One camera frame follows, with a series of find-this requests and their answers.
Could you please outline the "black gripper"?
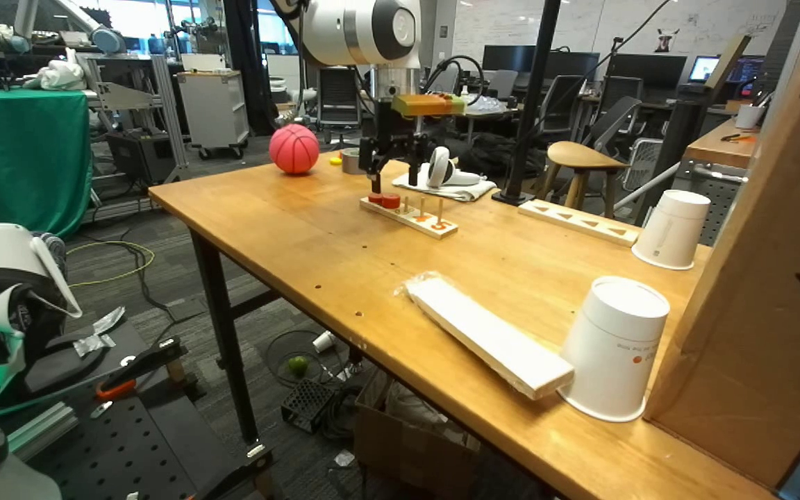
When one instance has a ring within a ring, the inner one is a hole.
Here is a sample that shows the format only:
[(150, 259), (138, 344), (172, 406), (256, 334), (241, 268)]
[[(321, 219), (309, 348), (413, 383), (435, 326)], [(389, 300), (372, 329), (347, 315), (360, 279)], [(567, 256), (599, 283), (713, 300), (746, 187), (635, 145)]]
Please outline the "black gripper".
[(409, 161), (409, 183), (416, 187), (422, 161), (429, 158), (434, 138), (422, 118), (402, 118), (381, 100), (360, 123), (357, 158), (368, 177), (368, 191), (381, 195), (381, 169), (389, 158)]

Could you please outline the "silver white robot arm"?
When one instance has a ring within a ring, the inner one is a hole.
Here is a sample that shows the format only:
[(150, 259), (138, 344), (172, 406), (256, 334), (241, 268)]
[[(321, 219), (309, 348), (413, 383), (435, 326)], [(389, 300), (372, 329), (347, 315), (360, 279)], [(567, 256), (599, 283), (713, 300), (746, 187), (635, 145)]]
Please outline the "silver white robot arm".
[(399, 100), (416, 91), (418, 0), (271, 0), (297, 52), (314, 66), (316, 120), (360, 131), (357, 166), (372, 190), (392, 158), (418, 138), (399, 129)]

